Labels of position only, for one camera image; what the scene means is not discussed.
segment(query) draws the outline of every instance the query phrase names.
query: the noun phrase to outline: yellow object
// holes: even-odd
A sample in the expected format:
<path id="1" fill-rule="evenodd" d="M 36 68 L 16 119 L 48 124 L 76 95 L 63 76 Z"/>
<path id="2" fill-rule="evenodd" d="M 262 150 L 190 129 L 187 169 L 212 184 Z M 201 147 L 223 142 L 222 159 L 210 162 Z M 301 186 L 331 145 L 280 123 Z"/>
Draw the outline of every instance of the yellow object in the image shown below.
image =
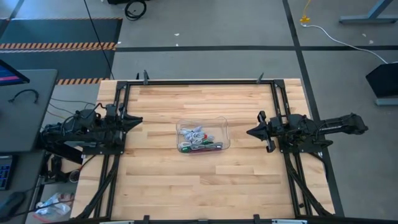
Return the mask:
<path id="1" fill-rule="evenodd" d="M 304 7 L 304 10 L 303 10 L 303 17 L 301 17 L 301 19 L 300 19 L 300 22 L 301 22 L 301 23 L 310 22 L 310 18 L 307 17 L 307 7 L 310 5 L 310 3 L 311 3 L 311 0 L 308 0 L 307 4 L 306 4 L 305 7 Z"/>

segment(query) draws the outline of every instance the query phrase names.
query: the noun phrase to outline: desk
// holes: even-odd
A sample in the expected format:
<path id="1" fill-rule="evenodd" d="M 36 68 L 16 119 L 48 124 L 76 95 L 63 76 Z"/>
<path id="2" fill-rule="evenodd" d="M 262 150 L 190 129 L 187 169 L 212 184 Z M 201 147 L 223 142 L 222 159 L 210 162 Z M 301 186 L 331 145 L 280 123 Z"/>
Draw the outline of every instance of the desk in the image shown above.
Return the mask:
<path id="1" fill-rule="evenodd" d="M 7 147 L 19 147 L 20 151 L 25 151 L 24 153 L 18 154 L 16 168 L 11 177 L 10 188 L 9 190 L 0 191 L 0 201 L 3 201 L 13 192 L 25 191 L 36 186 L 44 159 L 44 151 L 34 150 L 35 140 L 40 131 L 40 125 L 44 119 L 58 73 L 56 70 L 21 70 L 20 72 L 30 79 L 30 83 L 0 86 L 1 150 L 5 151 Z M 23 117 L 20 118 L 20 123 L 17 120 L 15 126 L 6 126 L 10 125 L 8 123 L 10 119 L 6 116 L 6 110 L 8 110 L 9 104 L 7 100 L 14 97 L 18 91 L 28 88 L 33 88 L 39 92 L 40 96 L 37 104 L 35 105 L 33 103 L 35 99 L 33 93 L 23 93 L 18 96 L 14 103 L 16 106 L 22 108 L 29 103 L 33 104 L 35 108 L 21 110 L 20 113 Z M 33 195 L 33 190 L 26 193 L 26 199 L 16 213 L 29 210 Z M 26 216 L 27 215 L 21 215 L 15 217 L 8 223 L 25 223 Z"/>
<path id="2" fill-rule="evenodd" d="M 300 80 L 284 81 L 291 113 L 309 114 Z M 98 102 L 113 103 L 115 89 L 116 81 L 102 81 Z M 133 86 L 127 110 L 144 121 L 127 134 L 112 220 L 142 220 L 144 215 L 151 220 L 294 217 L 283 155 L 267 153 L 265 142 L 246 134 L 257 126 L 260 110 L 275 116 L 270 85 Z M 218 116 L 228 120 L 229 149 L 195 155 L 177 151 L 178 120 Z M 71 217 L 97 191 L 102 161 L 103 156 L 96 156 L 82 170 Z M 323 164 L 306 154 L 302 164 L 308 188 L 333 213 Z"/>

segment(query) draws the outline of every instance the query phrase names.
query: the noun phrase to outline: gray desk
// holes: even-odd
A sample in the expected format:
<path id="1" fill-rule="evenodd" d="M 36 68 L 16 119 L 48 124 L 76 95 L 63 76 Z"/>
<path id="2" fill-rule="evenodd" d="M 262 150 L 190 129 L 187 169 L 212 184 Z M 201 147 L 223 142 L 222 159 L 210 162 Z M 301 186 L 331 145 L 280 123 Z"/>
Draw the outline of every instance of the gray desk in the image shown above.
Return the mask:
<path id="1" fill-rule="evenodd" d="M 35 151 L 36 136 L 40 131 L 54 86 L 56 70 L 21 70 L 30 79 L 30 83 L 0 86 L 0 144 L 1 151 L 18 147 L 17 163 L 12 175 L 9 190 L 0 191 L 0 201 L 16 191 L 25 191 L 36 186 L 44 159 L 44 151 Z M 22 93 L 13 105 L 16 110 L 9 110 L 8 100 L 21 90 L 33 88 L 40 94 L 38 103 L 33 103 L 32 92 Z M 26 199 L 17 213 L 28 211 L 34 190 L 25 193 Z M 7 223 L 25 223 L 27 215 L 21 215 Z"/>

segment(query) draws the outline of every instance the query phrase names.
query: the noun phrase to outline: keyboard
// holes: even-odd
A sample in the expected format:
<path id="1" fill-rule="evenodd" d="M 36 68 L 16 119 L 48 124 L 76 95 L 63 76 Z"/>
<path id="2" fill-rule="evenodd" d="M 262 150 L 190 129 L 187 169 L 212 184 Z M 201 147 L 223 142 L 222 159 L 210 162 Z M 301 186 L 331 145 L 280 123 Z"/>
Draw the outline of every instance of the keyboard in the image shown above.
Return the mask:
<path id="1" fill-rule="evenodd" d="M 0 156 L 0 190 L 8 190 L 14 166 L 15 156 Z"/>

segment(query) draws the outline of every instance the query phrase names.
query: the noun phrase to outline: plastic bag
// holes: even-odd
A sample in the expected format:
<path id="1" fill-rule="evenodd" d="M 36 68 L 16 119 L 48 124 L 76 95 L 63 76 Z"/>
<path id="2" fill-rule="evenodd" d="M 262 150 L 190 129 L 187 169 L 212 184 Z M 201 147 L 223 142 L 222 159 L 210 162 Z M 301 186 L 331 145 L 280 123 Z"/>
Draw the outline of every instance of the plastic bag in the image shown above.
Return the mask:
<path id="1" fill-rule="evenodd" d="M 50 197 L 45 202 L 39 202 L 36 205 L 36 208 L 44 207 L 47 205 L 51 205 L 53 203 L 58 202 L 65 202 L 65 203 L 58 203 L 56 205 L 49 206 L 47 208 L 38 209 L 33 217 L 42 221 L 42 222 L 54 222 L 57 221 L 60 217 L 66 215 L 72 207 L 73 202 L 69 202 L 73 200 L 74 194 L 61 194 L 56 193 L 52 197 Z"/>

